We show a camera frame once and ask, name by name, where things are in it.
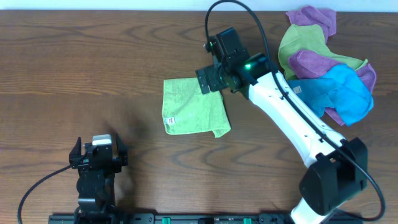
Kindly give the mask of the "light green microfiber cloth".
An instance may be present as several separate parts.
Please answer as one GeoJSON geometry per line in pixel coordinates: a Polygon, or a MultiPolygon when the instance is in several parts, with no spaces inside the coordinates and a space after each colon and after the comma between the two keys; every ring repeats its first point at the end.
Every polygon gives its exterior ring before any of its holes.
{"type": "Polygon", "coordinates": [[[211,131],[220,138],[231,130],[221,93],[203,94],[196,78],[164,80],[162,119],[170,135],[211,131]]]}

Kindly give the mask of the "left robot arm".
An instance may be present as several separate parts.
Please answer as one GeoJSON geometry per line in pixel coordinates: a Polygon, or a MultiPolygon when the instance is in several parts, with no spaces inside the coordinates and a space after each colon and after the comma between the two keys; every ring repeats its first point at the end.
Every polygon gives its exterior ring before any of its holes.
{"type": "Polygon", "coordinates": [[[128,165],[128,148],[118,134],[93,136],[82,144],[78,138],[69,154],[72,169],[78,171],[78,208],[73,222],[119,223],[123,216],[116,208],[115,174],[128,165]]]}

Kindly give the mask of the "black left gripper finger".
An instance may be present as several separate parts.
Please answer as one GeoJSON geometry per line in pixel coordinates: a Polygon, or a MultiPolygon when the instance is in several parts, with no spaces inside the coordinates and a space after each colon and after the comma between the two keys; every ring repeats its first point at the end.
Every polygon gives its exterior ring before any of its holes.
{"type": "Polygon", "coordinates": [[[121,160],[121,165],[127,166],[128,165],[128,148],[122,142],[122,140],[118,134],[116,134],[115,138],[116,138],[116,145],[117,145],[117,150],[118,150],[118,157],[121,160]]]}
{"type": "Polygon", "coordinates": [[[74,147],[69,153],[69,163],[72,166],[72,169],[77,167],[77,165],[80,163],[81,157],[81,137],[78,137],[74,147]]]}

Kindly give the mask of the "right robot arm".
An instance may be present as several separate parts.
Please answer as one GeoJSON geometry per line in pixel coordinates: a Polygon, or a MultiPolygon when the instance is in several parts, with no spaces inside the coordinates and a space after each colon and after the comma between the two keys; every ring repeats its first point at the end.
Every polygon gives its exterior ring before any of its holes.
{"type": "Polygon", "coordinates": [[[364,143],[347,141],[320,120],[267,55],[251,56],[232,27],[209,36],[205,48],[213,64],[196,71],[202,93],[226,88],[240,92],[275,122],[307,167],[299,183],[302,199],[290,213],[294,223],[323,223],[366,188],[364,143]]]}

